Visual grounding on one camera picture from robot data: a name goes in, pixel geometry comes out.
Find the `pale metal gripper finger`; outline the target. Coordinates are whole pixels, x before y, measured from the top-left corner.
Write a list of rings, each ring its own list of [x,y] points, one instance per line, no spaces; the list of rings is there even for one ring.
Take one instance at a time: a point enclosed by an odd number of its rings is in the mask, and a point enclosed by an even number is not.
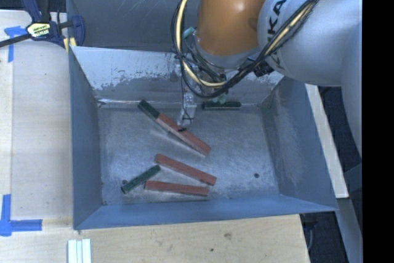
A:
[[[196,108],[197,103],[194,95],[187,95],[187,121],[189,126],[191,126],[194,122]]]
[[[189,115],[186,110],[184,95],[182,96],[181,108],[179,116],[177,118],[177,124],[181,130],[186,130],[189,125]]]

